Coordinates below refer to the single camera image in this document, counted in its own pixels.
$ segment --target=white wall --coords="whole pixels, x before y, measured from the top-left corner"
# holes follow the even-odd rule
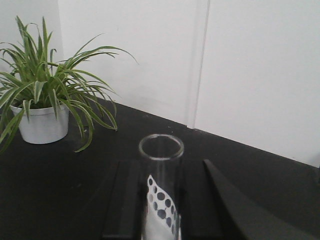
[[[212,0],[195,127],[320,165],[320,1]]]
[[[82,66],[105,79],[127,106],[186,124],[191,69],[200,61],[195,32],[207,0],[59,0],[63,47],[71,56],[93,36],[92,47],[111,45],[132,53],[99,57]]]
[[[50,40],[51,47],[57,49],[56,60],[62,60],[63,47],[59,20],[58,0],[0,0],[0,43],[9,42],[17,44],[21,42],[16,16],[19,16],[24,24],[42,24],[42,17],[45,17],[47,30],[53,31]],[[37,34],[34,26],[29,27],[31,33]],[[7,48],[5,44],[0,44],[0,48]],[[8,65],[0,61],[0,71],[10,71]]]
[[[318,0],[0,0],[0,8],[0,42],[18,39],[16,15],[39,24],[45,16],[57,59],[100,33],[90,47],[131,52],[139,64],[121,53],[81,66],[107,80],[119,103],[320,164]]]

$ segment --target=potted plant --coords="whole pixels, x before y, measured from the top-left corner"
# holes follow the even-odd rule
[[[0,49],[0,58],[12,68],[10,73],[0,71],[1,152],[9,146],[18,128],[22,138],[29,143],[45,144],[63,138],[68,132],[69,112],[77,123],[81,138],[86,140],[76,152],[90,145],[94,122],[117,130],[114,115],[99,102],[99,98],[111,101],[116,114],[116,106],[107,94],[114,91],[100,77],[76,67],[97,55],[114,58],[117,54],[115,50],[133,56],[114,46],[84,50],[98,35],[72,57],[54,63],[56,50],[49,50],[52,32],[48,34],[45,19],[42,18],[42,32],[36,26],[37,39],[30,35],[29,25],[24,25],[18,16],[16,22],[22,38],[21,46],[2,42],[10,47]]]

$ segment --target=white flower pot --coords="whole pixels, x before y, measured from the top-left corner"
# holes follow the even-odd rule
[[[16,115],[21,108],[11,106]],[[23,140],[31,144],[48,144],[64,138],[68,133],[69,109],[61,105],[57,110],[57,118],[54,108],[30,109],[29,120],[26,113],[23,114],[19,130]]]

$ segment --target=glass cylinder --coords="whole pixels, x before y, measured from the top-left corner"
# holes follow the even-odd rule
[[[179,180],[183,142],[172,135],[152,134],[139,143],[145,207],[143,240],[179,239]]]

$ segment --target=black tabletop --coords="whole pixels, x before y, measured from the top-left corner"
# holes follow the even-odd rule
[[[73,152],[82,144],[73,121],[68,135],[54,143],[34,145],[15,137],[0,156],[1,240],[132,237],[139,230],[138,143],[153,133],[175,135],[185,145],[184,239],[228,239],[204,159],[259,206],[320,238],[314,167],[117,106],[118,131],[96,125],[91,145],[79,153]]]

